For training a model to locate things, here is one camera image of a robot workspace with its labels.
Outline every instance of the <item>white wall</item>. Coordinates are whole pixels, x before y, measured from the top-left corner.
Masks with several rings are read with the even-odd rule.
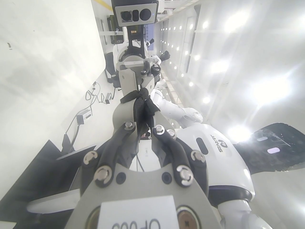
[[[0,198],[105,68],[90,0],[0,0]]]
[[[97,79],[96,82],[101,86],[100,93],[106,97],[107,93],[113,95],[113,85],[107,82],[105,73],[103,72]],[[95,94],[98,93],[99,86],[95,86]],[[93,144],[103,144],[109,138],[111,138],[113,133],[113,124],[112,124],[112,114],[115,108],[120,103],[120,99],[123,97],[121,91],[116,90],[114,99],[110,101],[110,104],[98,103],[96,100],[92,105],[93,116],[88,119],[88,121],[80,126],[77,138],[74,143],[74,149],[78,150]],[[81,100],[75,105],[74,108],[69,112],[67,117],[61,123],[61,125],[52,133],[50,140],[61,150],[62,149],[62,139],[63,135],[69,127],[71,121],[78,111],[86,108],[91,103],[91,100],[85,99],[85,91]],[[69,131],[68,136],[70,141],[72,141],[75,132],[77,129],[77,121],[74,120]]]

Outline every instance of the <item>yellow line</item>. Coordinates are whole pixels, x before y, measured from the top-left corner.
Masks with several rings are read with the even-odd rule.
[[[112,7],[110,5],[108,5],[107,3],[105,3],[103,0],[95,0],[96,2],[98,2],[100,5],[102,5],[103,7],[105,7],[106,9],[112,11]]]

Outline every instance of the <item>camera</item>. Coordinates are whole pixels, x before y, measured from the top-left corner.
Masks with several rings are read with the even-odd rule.
[[[114,16],[120,27],[154,24],[158,0],[111,0]]]

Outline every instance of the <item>ceiling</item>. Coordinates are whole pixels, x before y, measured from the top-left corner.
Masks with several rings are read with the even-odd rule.
[[[254,132],[284,122],[305,132],[303,0],[200,0],[156,24],[155,35],[156,54],[171,54],[162,65],[182,103],[229,138],[235,125]],[[260,104],[255,85],[278,77],[287,96]]]
[[[155,53],[171,54],[161,66],[182,104],[233,143],[237,126],[283,122],[305,133],[305,0],[173,1],[155,26]],[[254,212],[274,228],[303,228],[303,175],[253,175]]]

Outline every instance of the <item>power adapter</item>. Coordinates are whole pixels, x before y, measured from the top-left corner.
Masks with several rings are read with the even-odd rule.
[[[110,104],[110,100],[111,100],[111,93],[107,93],[107,96],[105,98],[106,104]]]
[[[92,112],[91,112],[90,109],[87,109],[87,110],[84,110],[84,111],[80,112],[76,116],[77,124],[78,125],[85,124],[85,122],[87,122],[87,120],[90,116],[92,116]]]

